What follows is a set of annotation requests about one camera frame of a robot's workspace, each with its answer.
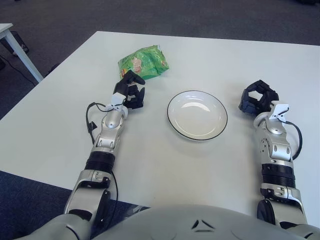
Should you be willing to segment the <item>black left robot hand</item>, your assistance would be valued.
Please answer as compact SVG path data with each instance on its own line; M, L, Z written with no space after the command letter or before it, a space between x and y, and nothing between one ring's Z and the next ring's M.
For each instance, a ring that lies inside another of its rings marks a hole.
M145 80L138 74L129 70L115 85L111 103L105 107L106 112L112 110L122 111L127 109L139 109L144 106L145 88L138 89L139 85L145 85Z

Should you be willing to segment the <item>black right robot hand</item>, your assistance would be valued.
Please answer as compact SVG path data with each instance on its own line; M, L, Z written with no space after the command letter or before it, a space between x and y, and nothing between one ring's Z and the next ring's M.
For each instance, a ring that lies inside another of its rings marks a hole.
M261 94L261 98L249 96L249 93L256 91ZM238 108L247 114L258 116L261 113L270 113L275 106L273 101L278 101L278 93L262 80L258 80L243 90Z

